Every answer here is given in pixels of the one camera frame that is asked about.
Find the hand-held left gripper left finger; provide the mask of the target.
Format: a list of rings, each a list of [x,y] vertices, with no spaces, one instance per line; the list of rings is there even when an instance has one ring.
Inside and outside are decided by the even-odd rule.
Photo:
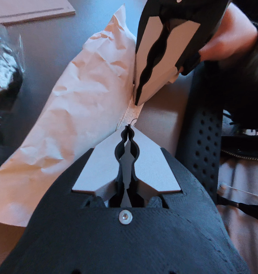
[[[89,156],[72,187],[72,192],[108,201],[109,207],[121,207],[125,187],[121,157],[125,153],[128,126],[122,126],[99,143]]]

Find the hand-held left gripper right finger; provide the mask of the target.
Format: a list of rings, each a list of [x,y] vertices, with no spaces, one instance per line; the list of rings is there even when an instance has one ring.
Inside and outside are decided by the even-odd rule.
[[[162,148],[134,126],[128,126],[131,181],[128,197],[132,207],[146,207],[153,197],[181,193],[181,187]]]

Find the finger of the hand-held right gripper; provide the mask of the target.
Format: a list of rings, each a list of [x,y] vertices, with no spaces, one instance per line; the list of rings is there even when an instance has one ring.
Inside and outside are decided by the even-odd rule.
[[[166,83],[173,83],[177,79],[179,68],[176,63],[199,26],[200,23],[190,20],[171,20],[169,30],[167,24],[163,24],[161,35],[149,52],[148,57],[151,57],[153,64],[151,76],[142,88],[142,103],[148,101]]]
[[[135,85],[134,103],[143,104],[141,95],[144,95],[142,88],[151,76],[153,60],[149,52],[154,43],[159,39],[163,29],[163,24],[159,16],[151,16],[148,19],[143,36],[135,56]]]

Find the large white paper bag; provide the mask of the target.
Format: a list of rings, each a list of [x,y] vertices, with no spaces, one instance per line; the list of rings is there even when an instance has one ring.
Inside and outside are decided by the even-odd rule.
[[[26,227],[59,175],[125,121],[135,47],[124,4],[69,62],[37,122],[0,167],[0,223]]]

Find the clear zip bag green seal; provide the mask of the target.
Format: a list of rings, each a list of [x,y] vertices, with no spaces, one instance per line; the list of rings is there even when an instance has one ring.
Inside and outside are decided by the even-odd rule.
[[[9,36],[0,24],[0,166],[12,154],[6,141],[11,111],[20,92],[25,72],[24,47],[21,35]]]

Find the person's right forearm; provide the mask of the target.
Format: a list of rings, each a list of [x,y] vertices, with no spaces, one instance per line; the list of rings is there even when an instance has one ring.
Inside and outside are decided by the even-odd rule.
[[[258,30],[258,1],[232,1]],[[258,130],[258,39],[254,47],[233,62],[218,62],[219,87],[225,110],[232,121],[245,129]]]

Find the person's right hand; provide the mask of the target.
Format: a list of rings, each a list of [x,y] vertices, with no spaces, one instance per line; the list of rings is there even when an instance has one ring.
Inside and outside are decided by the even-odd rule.
[[[218,30],[199,50],[200,61],[233,62],[247,54],[257,39],[257,28],[236,5],[230,3]]]

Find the person's light grey clothing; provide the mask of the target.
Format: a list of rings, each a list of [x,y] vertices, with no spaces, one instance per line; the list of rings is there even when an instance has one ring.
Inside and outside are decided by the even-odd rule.
[[[218,194],[237,203],[258,205],[258,161],[221,159]],[[218,206],[218,210],[251,273],[258,273],[258,220],[232,206]]]

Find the person's dark zip jacket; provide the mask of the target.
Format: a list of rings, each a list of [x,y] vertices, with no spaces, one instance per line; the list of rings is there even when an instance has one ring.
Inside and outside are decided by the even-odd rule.
[[[222,128],[221,156],[258,161],[258,132],[246,134],[237,128]]]

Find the open instruction booklet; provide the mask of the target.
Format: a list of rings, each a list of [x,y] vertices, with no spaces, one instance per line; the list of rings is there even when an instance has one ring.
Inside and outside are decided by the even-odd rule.
[[[0,0],[0,24],[3,25],[75,14],[67,0]]]

